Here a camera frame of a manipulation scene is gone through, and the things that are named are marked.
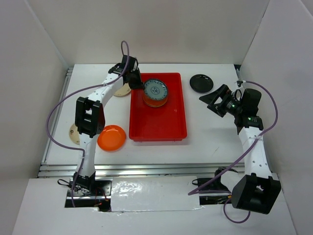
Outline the black plate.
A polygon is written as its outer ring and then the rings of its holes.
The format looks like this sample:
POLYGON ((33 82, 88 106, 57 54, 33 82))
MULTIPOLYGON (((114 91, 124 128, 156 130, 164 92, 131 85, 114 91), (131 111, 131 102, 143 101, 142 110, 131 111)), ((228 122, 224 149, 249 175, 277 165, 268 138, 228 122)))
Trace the black plate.
POLYGON ((204 74, 193 75, 189 80, 190 87, 197 93, 208 93, 213 89, 213 80, 204 74))

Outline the blue patterned plate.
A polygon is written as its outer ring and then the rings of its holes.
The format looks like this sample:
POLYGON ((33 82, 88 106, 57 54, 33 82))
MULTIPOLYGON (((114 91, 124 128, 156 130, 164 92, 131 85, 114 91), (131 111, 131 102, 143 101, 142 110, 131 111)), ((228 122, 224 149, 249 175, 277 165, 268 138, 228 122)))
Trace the blue patterned plate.
POLYGON ((148 79, 144 83, 144 94, 151 100, 161 101, 168 97, 168 88, 166 84, 159 79, 148 79))

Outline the yellow patterned plate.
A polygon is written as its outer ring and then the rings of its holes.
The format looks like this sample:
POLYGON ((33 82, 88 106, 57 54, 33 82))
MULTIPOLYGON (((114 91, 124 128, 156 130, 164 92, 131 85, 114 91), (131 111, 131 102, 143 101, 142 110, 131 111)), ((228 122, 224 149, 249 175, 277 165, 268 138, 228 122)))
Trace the yellow patterned plate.
POLYGON ((146 103, 149 107, 157 108, 157 107, 162 107, 165 105, 165 103, 159 103, 159 104, 151 104, 151 103, 146 103))

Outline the orange plate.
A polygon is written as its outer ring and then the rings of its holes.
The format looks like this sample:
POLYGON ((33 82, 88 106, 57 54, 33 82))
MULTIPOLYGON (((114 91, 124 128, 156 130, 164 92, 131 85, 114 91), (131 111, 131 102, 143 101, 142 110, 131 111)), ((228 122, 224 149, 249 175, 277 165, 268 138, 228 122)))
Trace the orange plate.
POLYGON ((117 125, 107 125, 100 133, 97 144, 98 146, 108 152, 119 150, 126 141, 125 131, 117 125))
POLYGON ((151 99, 151 98, 148 98, 146 96, 143 97, 143 101, 144 103, 151 103, 151 104, 159 104, 159 103, 166 103, 168 100, 168 98, 164 98, 164 99, 161 99, 161 100, 154 100, 154 99, 151 99))

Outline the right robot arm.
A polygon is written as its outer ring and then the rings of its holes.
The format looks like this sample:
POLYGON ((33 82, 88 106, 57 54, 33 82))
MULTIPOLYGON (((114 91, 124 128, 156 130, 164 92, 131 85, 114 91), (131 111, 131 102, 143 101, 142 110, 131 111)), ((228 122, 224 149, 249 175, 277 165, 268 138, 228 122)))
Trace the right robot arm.
POLYGON ((240 98, 227 85, 221 85, 214 92, 201 96, 200 100, 220 117, 227 113, 234 116, 244 151, 240 159, 245 162, 245 174, 232 190, 232 206, 269 214, 281 190, 280 182, 273 178, 268 166, 263 141, 263 135, 273 126, 264 129, 263 121, 257 115, 262 97, 260 91, 247 88, 238 92, 240 98))

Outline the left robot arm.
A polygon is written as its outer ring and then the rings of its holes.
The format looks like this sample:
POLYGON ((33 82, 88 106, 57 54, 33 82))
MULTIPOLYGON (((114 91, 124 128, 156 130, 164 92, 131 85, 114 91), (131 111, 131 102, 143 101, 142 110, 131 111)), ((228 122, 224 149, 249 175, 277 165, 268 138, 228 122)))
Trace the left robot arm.
POLYGON ((105 127, 104 107, 126 83, 133 90, 143 89, 138 65, 135 57, 124 55, 122 62, 109 69, 107 77, 94 92, 76 100, 75 125, 83 153, 73 175, 73 184, 85 195, 96 191, 94 158, 98 136, 105 127))

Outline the red plastic bin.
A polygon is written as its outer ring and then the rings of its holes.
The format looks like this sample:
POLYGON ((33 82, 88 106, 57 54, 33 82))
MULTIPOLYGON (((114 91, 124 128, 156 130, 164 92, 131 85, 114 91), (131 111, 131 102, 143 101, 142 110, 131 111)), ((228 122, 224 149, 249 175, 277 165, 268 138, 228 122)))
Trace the red plastic bin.
POLYGON ((129 138, 134 141, 181 141, 187 137, 181 75, 170 73, 142 73, 143 82, 155 78, 165 83, 169 91, 166 103, 148 106, 143 90, 131 91, 129 138))

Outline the beige plate with characters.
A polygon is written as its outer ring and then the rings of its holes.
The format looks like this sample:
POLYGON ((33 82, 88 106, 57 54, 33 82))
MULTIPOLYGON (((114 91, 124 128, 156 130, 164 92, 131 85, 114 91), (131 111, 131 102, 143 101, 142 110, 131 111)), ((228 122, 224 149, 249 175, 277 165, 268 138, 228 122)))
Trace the beige plate with characters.
POLYGON ((78 128, 75 124, 72 124, 69 132, 68 132, 69 138, 70 140, 76 144, 79 145, 80 144, 80 137, 79 137, 79 132, 78 132, 78 128))

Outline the white front cover panel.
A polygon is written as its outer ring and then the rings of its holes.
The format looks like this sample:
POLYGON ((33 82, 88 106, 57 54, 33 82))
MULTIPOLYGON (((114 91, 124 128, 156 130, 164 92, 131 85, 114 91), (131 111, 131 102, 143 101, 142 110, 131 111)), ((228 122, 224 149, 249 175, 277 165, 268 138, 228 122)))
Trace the white front cover panel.
POLYGON ((193 211, 201 208, 194 176, 115 177, 112 180, 113 212, 193 211))

